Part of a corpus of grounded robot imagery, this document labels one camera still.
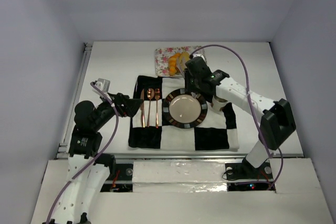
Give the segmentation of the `sliced bread loaf piece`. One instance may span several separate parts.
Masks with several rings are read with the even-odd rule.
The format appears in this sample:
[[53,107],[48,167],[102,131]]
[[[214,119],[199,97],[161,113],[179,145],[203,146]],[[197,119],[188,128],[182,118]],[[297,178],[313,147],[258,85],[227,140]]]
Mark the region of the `sliced bread loaf piece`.
[[190,60],[190,54],[185,51],[182,52],[181,55],[179,56],[178,59],[178,65],[182,68],[185,69],[186,68],[186,63]]

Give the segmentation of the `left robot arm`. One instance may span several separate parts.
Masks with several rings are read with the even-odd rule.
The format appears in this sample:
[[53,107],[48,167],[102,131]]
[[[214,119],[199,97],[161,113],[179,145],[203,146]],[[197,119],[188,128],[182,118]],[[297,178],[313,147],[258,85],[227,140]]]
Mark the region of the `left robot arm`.
[[121,93],[106,93],[95,106],[85,100],[75,106],[66,183],[52,204],[46,223],[89,223],[93,203],[108,177],[114,174],[116,159],[100,148],[99,130],[113,117],[134,117],[143,104]]

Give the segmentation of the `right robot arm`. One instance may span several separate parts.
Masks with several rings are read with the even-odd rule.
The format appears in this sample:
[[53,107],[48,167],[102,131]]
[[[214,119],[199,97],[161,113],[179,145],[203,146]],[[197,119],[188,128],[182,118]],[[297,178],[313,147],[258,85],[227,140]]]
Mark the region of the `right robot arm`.
[[223,110],[232,103],[253,117],[259,126],[259,140],[245,156],[244,162],[254,168],[259,168],[296,130],[291,105],[287,100],[275,101],[263,97],[221,70],[212,72],[202,57],[194,57],[186,63],[184,78],[187,91],[212,98],[213,110]]

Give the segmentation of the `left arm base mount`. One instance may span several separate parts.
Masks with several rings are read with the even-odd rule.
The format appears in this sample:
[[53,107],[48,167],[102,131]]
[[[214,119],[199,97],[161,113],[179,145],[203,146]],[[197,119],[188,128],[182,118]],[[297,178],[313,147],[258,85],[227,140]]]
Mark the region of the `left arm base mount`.
[[101,154],[91,167],[87,187],[100,192],[131,192],[132,175],[133,164],[117,163],[114,155]]

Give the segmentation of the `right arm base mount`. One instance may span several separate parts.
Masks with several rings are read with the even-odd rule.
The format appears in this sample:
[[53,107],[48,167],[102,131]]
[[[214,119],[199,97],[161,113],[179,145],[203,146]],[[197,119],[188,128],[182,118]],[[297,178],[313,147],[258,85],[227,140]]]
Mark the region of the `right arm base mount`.
[[222,179],[227,181],[228,191],[275,191],[272,186],[274,177],[270,162],[265,161],[258,168],[254,168],[247,161],[240,163],[226,163]]

